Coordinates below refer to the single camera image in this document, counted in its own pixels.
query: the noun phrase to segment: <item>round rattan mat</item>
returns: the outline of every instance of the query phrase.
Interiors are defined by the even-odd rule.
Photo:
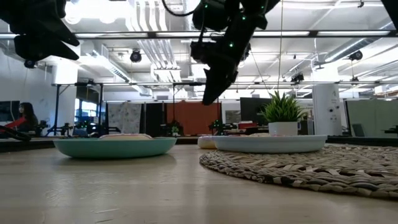
[[[325,146],[301,154],[213,151],[200,163],[222,174],[319,192],[398,200],[398,148]]]

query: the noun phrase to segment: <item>person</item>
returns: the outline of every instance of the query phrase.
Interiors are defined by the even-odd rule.
[[[18,125],[17,129],[21,132],[29,132],[35,131],[37,125],[39,125],[39,121],[34,113],[33,106],[31,103],[21,103],[19,105],[19,117],[24,117],[26,119],[25,122]]]

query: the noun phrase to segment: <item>ceiling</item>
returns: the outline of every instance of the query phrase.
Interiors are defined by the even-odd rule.
[[[148,0],[146,2],[145,0],[137,0],[136,2],[138,6],[134,10],[127,1],[80,0],[73,7],[67,8],[70,16],[65,23],[74,32],[128,32],[135,28],[134,26],[128,28],[126,25],[126,21],[129,20],[128,17],[136,13],[139,18],[145,13],[143,19],[146,22],[145,25],[140,23],[142,19],[137,19],[137,16],[134,17],[139,23],[138,28],[145,31],[144,26],[147,26],[148,30],[153,30],[150,25],[152,18],[150,13],[154,12],[155,26],[158,30],[161,30],[163,25],[163,28],[169,31],[189,31],[190,18],[174,17],[166,12],[163,16],[164,21],[162,21],[162,14],[160,13],[162,7],[158,0],[155,0],[154,5],[149,4]],[[192,10],[199,0],[167,0],[167,2],[174,11],[182,13],[184,9],[185,11]],[[267,30],[374,30],[391,21],[380,1],[364,2],[364,7],[358,8],[359,0],[284,0],[283,7],[282,2],[280,2],[266,15]],[[142,11],[141,6],[144,4],[145,10]],[[70,22],[76,19],[71,15],[80,15],[80,21],[77,23]],[[0,24],[0,29],[4,32],[7,28],[4,24]],[[283,81],[283,79],[290,81],[289,78],[299,71],[303,72],[306,81],[313,80],[314,74],[318,71],[314,70],[311,62],[350,41],[355,40],[350,38],[252,39],[252,52],[244,65],[239,66],[237,82],[261,81],[261,77],[267,81],[277,81],[278,78],[280,78],[280,81]],[[147,44],[147,47],[152,49],[153,54],[156,54],[155,51],[160,49],[157,56],[160,55],[159,57],[163,58],[161,61],[166,66],[169,64],[164,59],[171,58],[171,52],[164,54],[162,46],[170,47],[177,65],[174,68],[179,68],[177,70],[179,72],[176,72],[175,76],[171,76],[174,80],[193,81],[204,78],[202,72],[204,65],[195,64],[191,60],[189,57],[190,42],[186,39],[173,39],[163,43],[159,43],[158,40],[86,40],[81,45],[81,58],[77,62],[80,67],[79,77],[94,78],[97,82],[121,81],[121,79],[115,78],[103,64],[88,56],[92,54],[93,50],[99,51],[98,49],[101,49],[101,46],[105,46],[109,51],[110,61],[126,72],[133,80],[137,82],[164,82],[167,77],[165,78],[163,73],[160,73],[159,76],[153,76],[152,64],[154,63],[147,56],[150,53],[142,49],[143,44]],[[355,75],[365,74],[365,72],[373,71],[394,61],[395,57],[392,55],[398,54],[397,44],[396,38],[380,39],[361,49],[364,58],[360,61],[354,61],[352,68],[351,61],[343,59],[327,66],[338,69],[338,80],[348,81],[353,73]],[[130,61],[129,58],[133,49],[141,49],[141,62],[132,63]],[[361,80],[380,80],[383,77],[389,77],[392,80],[395,79],[393,77],[395,73],[398,74],[397,68],[389,67],[365,76]],[[373,86],[368,85],[365,88],[357,89],[369,91],[371,87]],[[240,85],[231,88],[233,90],[229,91],[230,97],[237,97],[236,94],[233,94],[235,88],[264,89],[264,86]],[[192,93],[194,92],[193,89],[192,87],[185,88],[186,92],[189,93],[188,96],[200,97],[200,94],[196,94],[198,89],[195,93]],[[133,91],[128,87],[107,88],[106,91],[126,90]],[[311,90],[307,88],[300,91],[309,92]]]

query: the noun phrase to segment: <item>wooden table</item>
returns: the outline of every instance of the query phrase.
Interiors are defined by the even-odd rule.
[[[0,154],[1,223],[396,223],[398,203],[237,179],[203,168],[196,146],[122,161],[55,149]]]

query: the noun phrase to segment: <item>teal plate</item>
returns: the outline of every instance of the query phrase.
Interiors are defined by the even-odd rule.
[[[58,139],[55,147],[64,155],[79,159],[128,159],[158,156],[168,152],[176,138],[153,140]]]

